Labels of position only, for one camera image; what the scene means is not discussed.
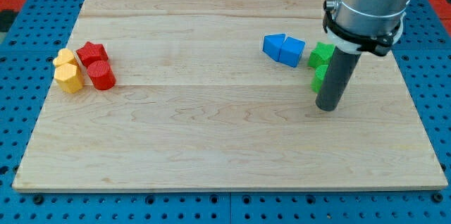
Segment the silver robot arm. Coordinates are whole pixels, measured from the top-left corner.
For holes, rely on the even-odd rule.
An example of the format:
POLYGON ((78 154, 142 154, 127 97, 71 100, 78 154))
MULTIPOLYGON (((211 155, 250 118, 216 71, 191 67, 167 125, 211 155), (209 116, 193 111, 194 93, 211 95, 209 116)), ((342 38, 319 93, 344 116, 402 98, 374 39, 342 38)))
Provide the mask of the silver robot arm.
POLYGON ((385 56, 403 32, 410 0, 325 0, 323 29, 345 53, 385 56))

